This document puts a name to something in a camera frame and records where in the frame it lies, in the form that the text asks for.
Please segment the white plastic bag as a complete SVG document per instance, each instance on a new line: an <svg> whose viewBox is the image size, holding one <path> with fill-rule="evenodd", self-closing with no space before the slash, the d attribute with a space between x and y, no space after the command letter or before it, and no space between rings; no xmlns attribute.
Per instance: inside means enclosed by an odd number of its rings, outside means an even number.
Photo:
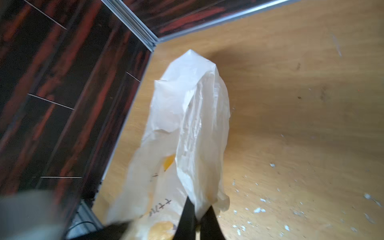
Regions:
<svg viewBox="0 0 384 240"><path fill-rule="evenodd" d="M187 198L195 206L196 240L210 207L230 206L223 158L230 120L227 87L216 64L189 50L154 82L140 147L130 160L108 224L126 222L124 240L173 240Z"/></svg>

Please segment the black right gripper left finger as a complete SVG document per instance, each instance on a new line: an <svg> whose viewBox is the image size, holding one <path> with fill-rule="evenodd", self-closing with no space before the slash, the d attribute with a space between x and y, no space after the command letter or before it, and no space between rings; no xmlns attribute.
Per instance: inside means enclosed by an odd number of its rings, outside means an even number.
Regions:
<svg viewBox="0 0 384 240"><path fill-rule="evenodd" d="M176 233L173 240L195 240L197 219L195 217L195 206L187 198Z"/></svg>

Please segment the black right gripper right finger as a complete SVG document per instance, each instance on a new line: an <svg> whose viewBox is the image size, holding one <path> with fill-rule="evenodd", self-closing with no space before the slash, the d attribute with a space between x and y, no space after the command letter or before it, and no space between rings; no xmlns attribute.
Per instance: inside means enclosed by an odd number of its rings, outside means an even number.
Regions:
<svg viewBox="0 0 384 240"><path fill-rule="evenodd" d="M201 240L225 240L213 207L210 207L204 214L200 226Z"/></svg>

